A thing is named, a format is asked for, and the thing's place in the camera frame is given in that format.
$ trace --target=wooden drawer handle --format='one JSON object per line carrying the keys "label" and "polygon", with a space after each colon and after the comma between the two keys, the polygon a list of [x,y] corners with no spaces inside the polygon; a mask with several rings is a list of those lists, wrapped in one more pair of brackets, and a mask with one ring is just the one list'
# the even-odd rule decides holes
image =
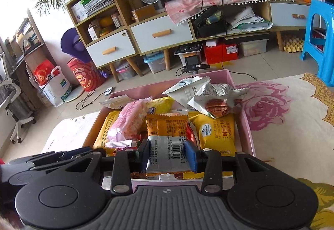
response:
{"label": "wooden drawer handle", "polygon": [[292,14],[292,17],[295,19],[306,19],[305,15],[303,14]]}
{"label": "wooden drawer handle", "polygon": [[112,48],[110,48],[110,49],[104,50],[104,51],[102,52],[102,55],[108,55],[108,54],[110,54],[110,53],[112,53],[112,52],[115,52],[115,51],[116,51],[116,46],[114,46],[114,47],[112,47]]}
{"label": "wooden drawer handle", "polygon": [[172,30],[167,29],[167,30],[164,30],[164,31],[161,31],[161,32],[153,33],[152,37],[153,38],[162,37],[162,36],[166,36],[166,35],[171,34],[171,33],[172,33]]}

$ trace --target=purple hat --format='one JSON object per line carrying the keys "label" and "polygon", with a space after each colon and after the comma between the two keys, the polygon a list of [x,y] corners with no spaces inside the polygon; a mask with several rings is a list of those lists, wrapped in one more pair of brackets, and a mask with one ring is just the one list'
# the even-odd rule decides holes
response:
{"label": "purple hat", "polygon": [[92,61],[75,28],[69,29],[64,33],[61,38],[61,50],[84,63]]}

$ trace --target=white chair base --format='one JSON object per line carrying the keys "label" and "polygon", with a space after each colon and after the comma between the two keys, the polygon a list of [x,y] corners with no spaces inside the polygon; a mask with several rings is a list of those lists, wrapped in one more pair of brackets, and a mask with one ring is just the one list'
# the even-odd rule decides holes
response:
{"label": "white chair base", "polygon": [[22,125],[28,123],[28,122],[31,122],[31,121],[34,121],[33,123],[35,123],[35,119],[34,117],[29,117],[29,118],[26,118],[26,119],[23,119],[23,120],[18,120],[15,124],[15,127],[14,127],[14,131],[13,131],[13,134],[12,136],[10,137],[10,141],[14,144],[16,142],[16,140],[18,141],[18,143],[21,143],[22,142],[22,139],[21,139],[21,136],[23,134],[23,130],[22,130]]}

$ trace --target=white drawer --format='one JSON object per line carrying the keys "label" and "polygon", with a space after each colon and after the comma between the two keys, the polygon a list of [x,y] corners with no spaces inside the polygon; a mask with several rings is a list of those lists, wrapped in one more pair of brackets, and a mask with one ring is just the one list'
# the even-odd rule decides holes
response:
{"label": "white drawer", "polygon": [[[290,3],[270,3],[270,9],[274,26],[306,27],[310,6]],[[304,15],[305,18],[294,18],[293,14]],[[314,17],[313,26],[319,27],[318,15]]]}
{"label": "white drawer", "polygon": [[[171,30],[169,34],[154,38],[152,35],[165,30]],[[131,28],[139,49],[142,53],[172,44],[183,43],[192,40],[192,34],[188,23],[176,25],[169,16],[160,17]]]}
{"label": "white drawer", "polygon": [[[103,54],[104,51],[115,46],[116,50],[114,52]],[[136,52],[126,30],[118,32],[91,46],[88,46],[87,51],[93,59],[96,67],[101,67],[112,61],[135,54]]]}

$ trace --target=wooden cabinet leg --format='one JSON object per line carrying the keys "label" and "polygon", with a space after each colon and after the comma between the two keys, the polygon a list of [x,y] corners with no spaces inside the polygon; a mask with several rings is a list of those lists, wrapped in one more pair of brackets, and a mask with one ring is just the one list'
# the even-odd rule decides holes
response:
{"label": "wooden cabinet leg", "polygon": [[113,76],[116,82],[118,83],[120,80],[118,78],[118,72],[116,71],[114,64],[113,63],[109,64],[109,67],[110,67],[111,72],[113,73]]}
{"label": "wooden cabinet leg", "polygon": [[131,67],[133,68],[133,70],[136,71],[136,73],[139,76],[143,76],[143,73],[141,72],[141,70],[138,68],[137,64],[135,63],[135,61],[133,60],[133,58],[128,58],[126,59],[128,61],[128,63],[131,65]]}
{"label": "wooden cabinet leg", "polygon": [[278,48],[280,49],[280,51],[284,51],[281,32],[276,31],[276,36],[277,36]]}
{"label": "wooden cabinet leg", "polygon": [[169,61],[169,51],[168,49],[164,49],[164,56],[165,56],[165,63],[166,63],[166,70],[170,70],[170,61]]}

